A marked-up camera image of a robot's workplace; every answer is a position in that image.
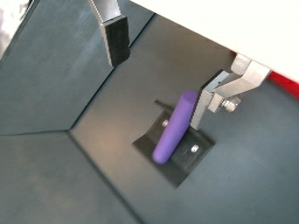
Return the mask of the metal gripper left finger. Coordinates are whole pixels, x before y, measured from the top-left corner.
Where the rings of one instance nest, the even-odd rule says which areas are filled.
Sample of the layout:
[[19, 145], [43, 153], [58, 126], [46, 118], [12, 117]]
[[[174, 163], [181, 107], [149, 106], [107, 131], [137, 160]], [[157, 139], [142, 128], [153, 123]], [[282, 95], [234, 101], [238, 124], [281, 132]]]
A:
[[118, 0], [89, 0], [89, 4], [98, 18], [109, 63], [117, 67], [130, 57], [127, 17], [122, 15]]

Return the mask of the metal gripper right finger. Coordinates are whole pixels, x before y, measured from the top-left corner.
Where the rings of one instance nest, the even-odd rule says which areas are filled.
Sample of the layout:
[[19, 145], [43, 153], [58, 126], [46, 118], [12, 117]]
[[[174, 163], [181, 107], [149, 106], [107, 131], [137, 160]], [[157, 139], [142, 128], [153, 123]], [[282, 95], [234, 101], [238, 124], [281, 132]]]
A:
[[191, 126], [199, 130], [205, 113], [217, 113], [221, 108], [234, 112], [242, 100], [239, 96], [255, 89], [270, 75], [271, 69], [238, 54], [230, 68], [221, 71], [201, 89], [201, 96], [191, 118]]

